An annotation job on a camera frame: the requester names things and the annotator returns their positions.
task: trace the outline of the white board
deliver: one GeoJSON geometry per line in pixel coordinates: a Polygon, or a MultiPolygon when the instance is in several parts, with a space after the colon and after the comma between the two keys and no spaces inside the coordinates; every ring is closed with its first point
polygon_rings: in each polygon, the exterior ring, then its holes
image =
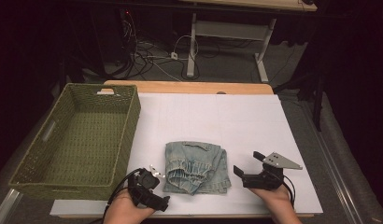
{"type": "MultiPolygon", "coordinates": [[[[200,141],[226,149],[232,186],[225,195],[194,196],[164,193],[164,179],[153,191],[171,196],[165,212],[155,217],[205,217],[268,215],[260,198],[242,187],[234,175],[236,165],[246,174],[258,174],[262,163],[253,151],[265,156],[277,152],[303,166],[284,170],[296,188],[298,214],[320,214],[322,208],[302,156],[294,141],[281,103],[276,95],[139,93],[141,113],[137,124],[128,172],[137,168],[165,171],[165,144],[200,141]]],[[[56,200],[50,214],[60,217],[101,216],[106,202],[56,200]]]]}

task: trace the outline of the human hand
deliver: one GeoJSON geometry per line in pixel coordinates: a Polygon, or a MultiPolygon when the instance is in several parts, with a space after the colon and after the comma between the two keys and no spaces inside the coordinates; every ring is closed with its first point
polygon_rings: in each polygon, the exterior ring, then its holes
{"type": "Polygon", "coordinates": [[[149,207],[136,207],[128,189],[124,189],[107,209],[104,224],[139,224],[154,212],[149,207]]]}
{"type": "Polygon", "coordinates": [[[291,205],[290,196],[285,186],[281,185],[278,189],[249,189],[258,195],[271,213],[277,224],[296,224],[302,223],[296,216],[291,205]]]}

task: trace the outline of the folded jeans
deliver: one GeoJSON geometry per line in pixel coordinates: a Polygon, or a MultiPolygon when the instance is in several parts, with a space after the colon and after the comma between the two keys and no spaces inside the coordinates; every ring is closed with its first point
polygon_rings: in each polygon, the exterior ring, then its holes
{"type": "Polygon", "coordinates": [[[224,194],[231,186],[226,150],[209,143],[171,142],[165,146],[164,192],[224,194]]]}

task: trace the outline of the green wicker basket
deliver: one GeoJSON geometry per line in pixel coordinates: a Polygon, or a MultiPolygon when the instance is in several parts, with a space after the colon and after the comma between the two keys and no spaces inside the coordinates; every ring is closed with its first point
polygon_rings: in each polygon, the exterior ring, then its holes
{"type": "Polygon", "coordinates": [[[107,200],[126,175],[140,108],[136,86],[67,84],[9,186],[38,199],[107,200]]]}

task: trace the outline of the white cable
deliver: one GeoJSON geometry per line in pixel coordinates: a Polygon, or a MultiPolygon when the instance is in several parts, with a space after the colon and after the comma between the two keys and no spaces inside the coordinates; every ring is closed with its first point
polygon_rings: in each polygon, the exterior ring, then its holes
{"type": "Polygon", "coordinates": [[[171,75],[169,75],[167,72],[165,72],[158,64],[156,64],[156,63],[154,63],[154,62],[151,62],[151,63],[153,63],[154,65],[156,65],[160,70],[162,70],[164,73],[166,73],[169,77],[171,77],[171,78],[173,78],[174,80],[177,80],[177,81],[182,81],[182,80],[179,80],[179,79],[177,79],[177,78],[175,78],[175,77],[173,77],[173,76],[171,76],[171,75]]]}
{"type": "Polygon", "coordinates": [[[154,55],[148,55],[148,56],[139,56],[139,55],[134,55],[134,54],[132,54],[133,56],[134,56],[134,58],[135,59],[137,59],[137,58],[142,58],[142,59],[149,59],[149,58],[152,58],[152,59],[172,59],[172,58],[170,58],[170,57],[162,57],[162,56],[154,56],[154,55]]]}
{"type": "MultiPolygon", "coordinates": [[[[192,55],[192,57],[193,57],[193,59],[195,58],[195,56],[197,55],[197,53],[198,53],[198,42],[197,42],[197,40],[194,38],[194,37],[192,37],[191,35],[183,35],[183,36],[181,36],[178,40],[177,40],[177,42],[179,42],[179,40],[181,39],[181,38],[183,38],[183,37],[189,37],[190,39],[193,39],[194,40],[194,42],[195,42],[195,45],[197,46],[197,48],[196,48],[196,50],[195,50],[195,52],[194,52],[194,55],[192,55]]],[[[177,43],[175,44],[175,46],[174,46],[174,53],[175,53],[175,50],[177,49],[177,43]]]]}
{"type": "Polygon", "coordinates": [[[134,28],[134,37],[135,37],[135,54],[138,52],[138,40],[136,39],[136,29],[135,29],[135,24],[134,24],[134,19],[133,17],[131,16],[131,13],[129,13],[128,11],[125,12],[128,14],[128,16],[130,16],[130,19],[131,19],[131,23],[133,24],[133,28],[134,28]]]}
{"type": "MultiPolygon", "coordinates": [[[[124,24],[124,25],[127,25],[127,31],[125,32],[125,35],[124,35],[124,37],[126,37],[126,36],[128,35],[128,32],[132,31],[133,28],[131,27],[130,22],[128,22],[128,21],[126,21],[126,20],[123,20],[122,22],[126,23],[126,24],[124,24]]],[[[130,32],[130,35],[128,36],[128,42],[130,41],[131,35],[132,35],[132,34],[131,34],[131,32],[130,32]]]]}

